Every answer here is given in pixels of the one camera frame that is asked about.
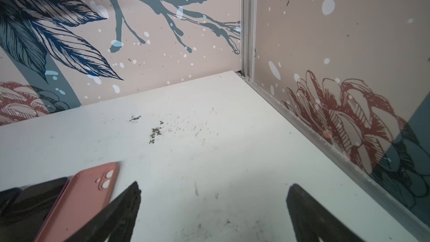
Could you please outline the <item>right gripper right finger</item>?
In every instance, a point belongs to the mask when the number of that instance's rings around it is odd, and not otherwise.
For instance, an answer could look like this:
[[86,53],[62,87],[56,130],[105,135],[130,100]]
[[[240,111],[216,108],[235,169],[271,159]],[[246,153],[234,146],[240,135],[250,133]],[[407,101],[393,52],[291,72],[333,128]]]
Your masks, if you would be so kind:
[[293,184],[286,204],[298,242],[363,242],[298,184]]

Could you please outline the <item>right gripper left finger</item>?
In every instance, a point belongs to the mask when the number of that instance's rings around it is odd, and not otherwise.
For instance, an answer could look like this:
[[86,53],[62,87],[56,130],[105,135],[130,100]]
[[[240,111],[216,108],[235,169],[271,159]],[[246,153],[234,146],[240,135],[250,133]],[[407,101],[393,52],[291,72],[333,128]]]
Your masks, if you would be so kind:
[[80,228],[68,242],[129,242],[132,238],[141,190],[133,182],[100,213]]

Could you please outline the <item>pink phone case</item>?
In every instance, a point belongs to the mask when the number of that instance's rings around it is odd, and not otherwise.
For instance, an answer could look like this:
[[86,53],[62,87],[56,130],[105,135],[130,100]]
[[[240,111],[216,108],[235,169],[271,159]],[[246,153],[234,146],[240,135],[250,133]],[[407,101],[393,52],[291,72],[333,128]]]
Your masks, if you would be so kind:
[[37,242],[64,242],[110,202],[119,165],[116,162],[78,172],[68,183],[41,228]]

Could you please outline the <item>black bare phone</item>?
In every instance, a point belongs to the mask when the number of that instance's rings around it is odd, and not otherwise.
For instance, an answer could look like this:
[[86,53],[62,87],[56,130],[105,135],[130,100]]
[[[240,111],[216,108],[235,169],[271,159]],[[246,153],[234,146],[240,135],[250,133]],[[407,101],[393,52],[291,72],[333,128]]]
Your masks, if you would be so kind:
[[1,213],[2,242],[33,242],[68,184],[62,177],[22,189],[16,200]]

